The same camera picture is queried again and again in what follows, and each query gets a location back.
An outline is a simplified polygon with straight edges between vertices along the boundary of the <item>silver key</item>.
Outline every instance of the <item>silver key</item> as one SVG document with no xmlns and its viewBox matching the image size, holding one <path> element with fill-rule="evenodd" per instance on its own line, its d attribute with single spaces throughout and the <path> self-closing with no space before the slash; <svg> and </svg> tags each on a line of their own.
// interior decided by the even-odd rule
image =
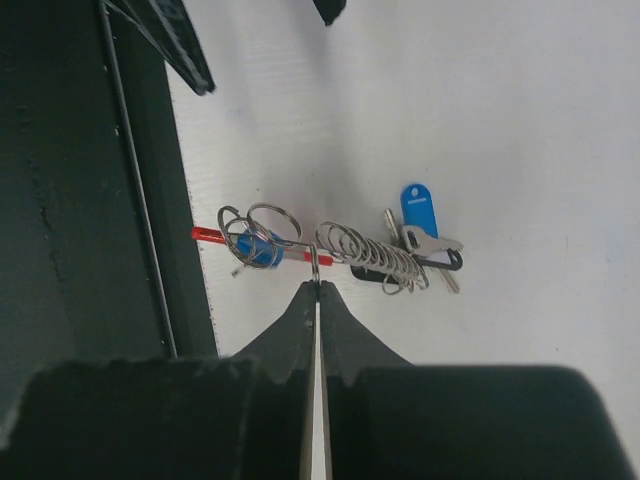
<svg viewBox="0 0 640 480">
<path fill-rule="evenodd" d="M 424 230 L 415 225 L 404 225 L 402 227 L 402 235 L 404 236 L 407 250 L 414 255 L 428 257 L 438 250 L 457 250 L 460 251 L 463 245 L 455 240 L 446 238 L 433 238 L 427 235 Z"/>
<path fill-rule="evenodd" d="M 447 285 L 447 288 L 451 293 L 460 293 L 460 285 L 458 284 L 455 277 L 453 276 L 453 273 L 451 273 L 449 270 L 444 270 L 440 268 L 436 268 L 434 270 L 438 270 L 440 272 L 440 275 L 442 276 L 444 283 Z"/>
<path fill-rule="evenodd" d="M 390 208 L 384 211 L 384 220 L 391 234 L 391 245 L 394 247 L 400 246 L 400 232 L 398 231 L 398 224 L 396 223 L 396 217 L 393 215 L 393 211 Z"/>
</svg>

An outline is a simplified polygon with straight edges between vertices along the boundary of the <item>white surface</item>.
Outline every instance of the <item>white surface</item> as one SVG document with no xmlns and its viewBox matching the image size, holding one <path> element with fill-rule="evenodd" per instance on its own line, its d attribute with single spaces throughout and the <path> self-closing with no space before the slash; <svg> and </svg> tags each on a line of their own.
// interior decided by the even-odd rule
<svg viewBox="0 0 640 480">
<path fill-rule="evenodd" d="M 311 0 L 185 3 L 218 85 L 199 98 L 170 72 L 196 224 L 268 201 L 308 234 L 386 238 L 383 209 L 427 184 L 465 245 L 461 295 L 323 276 L 410 361 L 581 370 L 638 470 L 640 3 L 349 0 L 330 29 Z M 310 276 L 232 280 L 224 248 L 201 251 L 223 354 Z"/>
</svg>

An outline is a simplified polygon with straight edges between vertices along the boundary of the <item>blue plastic key fob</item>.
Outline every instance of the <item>blue plastic key fob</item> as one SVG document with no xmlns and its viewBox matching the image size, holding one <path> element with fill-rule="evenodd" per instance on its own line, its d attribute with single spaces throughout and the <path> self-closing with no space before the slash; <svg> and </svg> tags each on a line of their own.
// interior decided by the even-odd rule
<svg viewBox="0 0 640 480">
<path fill-rule="evenodd" d="M 251 232 L 249 230 L 245 230 L 242 235 L 238 236 L 238 242 L 236 244 L 238 250 L 240 250 L 245 255 L 249 255 L 251 254 L 251 246 L 253 242 L 255 242 L 255 262 L 264 266 L 271 265 L 271 268 L 275 268 L 280 265 L 280 262 L 282 262 L 282 259 L 284 258 L 284 248 L 276 248 L 276 258 L 275 261 L 273 261 L 273 246 L 270 243 L 261 240 L 260 238 L 256 238 L 255 236 L 253 238 L 249 237 L 250 233 Z M 273 232 L 271 232 L 271 235 L 273 235 L 273 238 L 277 240 L 282 240 Z"/>
<path fill-rule="evenodd" d="M 419 183 L 409 185 L 402 192 L 400 203 L 405 225 L 415 225 L 433 238 L 438 238 L 436 214 L 427 187 Z"/>
</svg>

